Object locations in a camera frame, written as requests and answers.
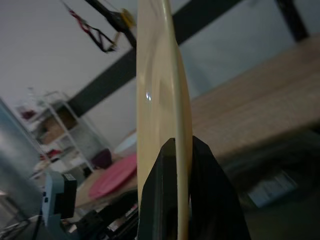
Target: black beam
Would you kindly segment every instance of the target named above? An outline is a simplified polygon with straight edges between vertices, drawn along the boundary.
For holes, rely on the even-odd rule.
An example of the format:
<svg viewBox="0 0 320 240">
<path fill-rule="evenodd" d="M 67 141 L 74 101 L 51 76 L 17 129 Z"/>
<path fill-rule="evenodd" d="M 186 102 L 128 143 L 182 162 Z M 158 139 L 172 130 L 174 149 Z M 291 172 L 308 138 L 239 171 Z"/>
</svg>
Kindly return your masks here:
<svg viewBox="0 0 320 240">
<path fill-rule="evenodd" d="M 294 0 L 276 0 L 282 16 L 296 42 L 309 37 L 308 31 L 296 9 Z"/>
<path fill-rule="evenodd" d="M 173 15 L 177 43 L 182 44 L 239 2 L 241 0 L 189 1 Z M 136 50 L 132 49 L 75 95 L 69 105 L 81 116 L 135 76 Z"/>
</svg>

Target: floor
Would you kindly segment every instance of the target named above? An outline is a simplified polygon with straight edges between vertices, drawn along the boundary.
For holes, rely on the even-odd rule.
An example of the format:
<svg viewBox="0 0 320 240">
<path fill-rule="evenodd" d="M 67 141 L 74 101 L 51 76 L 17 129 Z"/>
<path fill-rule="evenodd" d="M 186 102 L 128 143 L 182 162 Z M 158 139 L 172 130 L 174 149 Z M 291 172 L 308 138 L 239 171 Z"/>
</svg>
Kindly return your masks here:
<svg viewBox="0 0 320 240">
<path fill-rule="evenodd" d="M 320 239 L 320 189 L 304 199 L 245 216 L 252 240 Z"/>
<path fill-rule="evenodd" d="M 36 223 L 35 222 L 31 223 L 21 234 L 18 235 L 17 238 L 15 238 L 15 240 L 32 240 L 35 227 L 36 227 Z M 44 224 L 40 225 L 36 240 L 53 240 L 50 237 Z"/>
</svg>

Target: storage shelf item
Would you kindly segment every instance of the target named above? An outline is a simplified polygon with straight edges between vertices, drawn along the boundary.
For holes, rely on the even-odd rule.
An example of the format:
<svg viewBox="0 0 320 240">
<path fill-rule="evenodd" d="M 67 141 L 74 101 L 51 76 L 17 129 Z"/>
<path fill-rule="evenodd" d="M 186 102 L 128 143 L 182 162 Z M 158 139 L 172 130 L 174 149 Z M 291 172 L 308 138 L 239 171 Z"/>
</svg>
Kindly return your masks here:
<svg viewBox="0 0 320 240">
<path fill-rule="evenodd" d="M 41 102 L 44 107 L 30 119 L 22 121 L 30 136 L 42 149 L 47 149 L 44 152 L 59 149 L 54 156 L 44 153 L 47 161 L 51 162 L 45 169 L 65 173 L 87 166 L 93 171 L 91 159 L 104 148 L 98 137 L 75 115 L 63 94 L 57 91 L 48 93 L 41 97 Z"/>
</svg>

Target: white wall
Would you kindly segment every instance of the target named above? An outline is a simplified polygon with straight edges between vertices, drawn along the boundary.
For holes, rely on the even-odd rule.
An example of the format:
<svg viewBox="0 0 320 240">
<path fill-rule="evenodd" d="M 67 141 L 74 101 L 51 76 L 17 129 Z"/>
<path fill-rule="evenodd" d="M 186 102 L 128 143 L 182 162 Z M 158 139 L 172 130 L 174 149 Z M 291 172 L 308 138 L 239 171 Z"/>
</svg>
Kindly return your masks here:
<svg viewBox="0 0 320 240">
<path fill-rule="evenodd" d="M 110 2 L 137 16 L 136 0 Z M 172 1 L 173 12 L 186 2 Z M 320 1 L 296 2 L 309 30 L 319 32 Z M 67 3 L 92 26 L 113 36 L 114 30 L 86 2 Z M 1 1 L 0 32 L 0 96 L 11 107 L 27 98 L 27 87 L 73 96 L 130 49 L 123 37 L 117 52 L 100 52 L 58 0 Z M 244 0 L 180 46 L 190 96 L 203 94 L 294 44 L 274 0 Z M 135 79 L 87 116 L 115 147 L 136 127 Z"/>
</svg>

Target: metal surface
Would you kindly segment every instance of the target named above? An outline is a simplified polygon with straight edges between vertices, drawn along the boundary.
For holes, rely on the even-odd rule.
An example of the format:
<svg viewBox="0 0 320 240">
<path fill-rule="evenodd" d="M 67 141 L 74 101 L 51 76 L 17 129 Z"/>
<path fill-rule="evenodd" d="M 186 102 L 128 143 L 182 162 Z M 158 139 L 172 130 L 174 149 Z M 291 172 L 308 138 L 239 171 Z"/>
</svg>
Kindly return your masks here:
<svg viewBox="0 0 320 240">
<path fill-rule="evenodd" d="M 283 18 L 296 42 L 309 37 L 308 31 L 297 11 L 294 0 L 276 0 Z"/>
<path fill-rule="evenodd" d="M 12 220 L 14 220 L 14 222 L 12 220 L 7 222 L 6 227 L 0 230 L 0 240 L 13 240 L 30 224 L 30 220 L 15 201 L 7 195 L 0 195 L 0 207 L 10 213 Z"/>
<path fill-rule="evenodd" d="M 189 1 L 172 16 L 178 45 L 194 36 L 239 2 L 241 0 Z M 135 76 L 136 50 L 131 49 L 78 92 L 69 101 L 69 105 L 75 114 L 82 116 Z"/>
<path fill-rule="evenodd" d="M 29 180 L 39 154 L 19 126 L 0 99 L 0 190 L 31 217 L 38 214 L 41 206 L 41 194 Z"/>
</svg>

